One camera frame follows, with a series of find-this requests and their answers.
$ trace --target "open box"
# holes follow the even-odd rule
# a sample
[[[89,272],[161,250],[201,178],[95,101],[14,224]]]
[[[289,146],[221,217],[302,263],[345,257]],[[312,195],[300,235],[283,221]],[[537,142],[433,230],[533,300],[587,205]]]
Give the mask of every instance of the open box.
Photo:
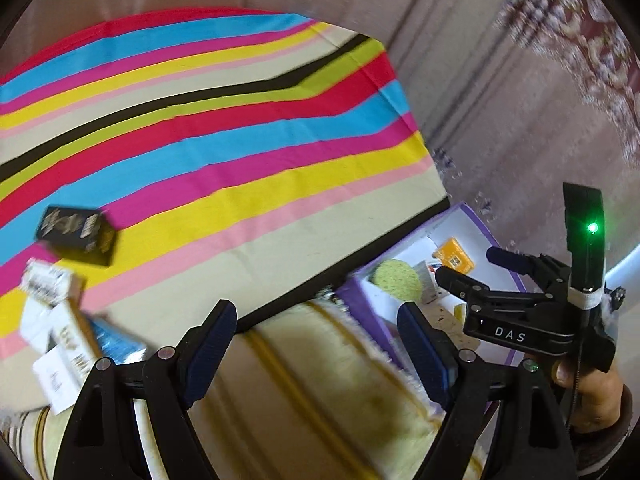
[[[400,367],[413,368],[395,330],[396,315],[403,302],[374,285],[370,277],[380,263],[389,259],[405,261],[412,267],[430,260],[433,251],[452,237],[475,265],[468,274],[470,277],[487,284],[492,290],[525,291],[519,275],[487,261],[486,250],[498,246],[498,243],[465,203],[459,203],[422,224],[391,249],[353,272],[336,290],[350,314]],[[463,302],[447,293],[441,294],[433,303],[453,314],[455,306]],[[520,352],[486,341],[480,342],[477,352],[485,361],[498,364],[515,365],[522,358]]]

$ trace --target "green sponge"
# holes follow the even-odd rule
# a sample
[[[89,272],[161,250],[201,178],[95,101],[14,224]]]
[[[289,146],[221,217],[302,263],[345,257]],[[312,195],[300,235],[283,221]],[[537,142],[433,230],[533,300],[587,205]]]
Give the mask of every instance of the green sponge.
[[[401,301],[420,301],[422,284],[418,273],[402,260],[387,260],[376,267],[371,281]]]

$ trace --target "brown sleeve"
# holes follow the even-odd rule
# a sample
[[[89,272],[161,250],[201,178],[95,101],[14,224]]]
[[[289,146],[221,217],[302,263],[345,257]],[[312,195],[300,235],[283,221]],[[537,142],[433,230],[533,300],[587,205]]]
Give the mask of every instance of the brown sleeve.
[[[596,480],[606,473],[628,434],[632,400],[631,391],[625,386],[622,391],[620,418],[613,426],[594,433],[572,433],[571,441],[580,480]]]

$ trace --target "small black box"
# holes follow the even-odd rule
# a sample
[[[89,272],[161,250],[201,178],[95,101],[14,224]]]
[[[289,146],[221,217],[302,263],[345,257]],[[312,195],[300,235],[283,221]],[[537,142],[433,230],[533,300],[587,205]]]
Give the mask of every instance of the small black box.
[[[36,231],[36,240],[61,258],[88,264],[111,264],[116,229],[99,209],[50,205]]]

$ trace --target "black stripe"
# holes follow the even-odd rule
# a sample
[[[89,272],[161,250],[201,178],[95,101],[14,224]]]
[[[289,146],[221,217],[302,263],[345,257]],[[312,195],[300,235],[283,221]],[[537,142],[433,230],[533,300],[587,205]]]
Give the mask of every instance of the black stripe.
[[[300,82],[307,77],[313,75],[315,72],[325,67],[332,61],[338,59],[344,54],[354,50],[357,46],[363,44],[369,38],[358,34],[351,38],[344,45],[340,46],[337,50],[334,50],[331,54],[321,57],[303,66],[299,66],[290,72],[285,72],[279,76],[271,79],[263,79],[259,81],[251,81],[249,83],[242,83],[229,86],[221,86],[217,88],[207,88],[204,90],[196,90],[193,92],[187,92],[185,94],[172,95],[169,97],[163,97],[156,99],[155,101],[149,101],[142,103],[131,108],[124,108],[124,110],[118,110],[113,114],[106,115],[99,119],[93,120],[87,124],[81,124],[73,130],[69,130],[64,134],[43,142],[39,146],[30,149],[28,152],[7,161],[0,166],[0,182],[8,179],[10,176],[24,170],[34,162],[41,159],[43,156],[54,152],[58,148],[65,146],[66,144],[75,140],[81,139],[97,130],[111,126],[112,124],[121,123],[127,119],[138,117],[161,108],[167,108],[173,105],[182,105],[187,103],[193,103],[197,101],[204,101],[207,99],[215,99],[217,97],[226,97],[231,95],[242,94],[254,94],[260,92],[270,92],[274,90],[284,90],[286,88],[292,88],[300,84]]]
[[[349,273],[373,261],[427,220],[446,211],[448,208],[449,199],[444,197],[437,204],[432,205],[430,208],[408,219],[405,223],[400,224],[395,229],[383,234],[380,238],[373,240],[370,244],[351,253],[328,269],[323,270],[320,274],[316,274],[311,279],[306,280],[302,285],[297,286],[293,290],[290,290],[286,294],[276,298],[276,300],[267,303],[265,306],[254,310],[246,316],[242,316],[238,320],[236,333],[246,332],[258,323],[292,306],[313,299],[313,297],[326,286],[332,286],[333,288],[341,286],[347,279]]]

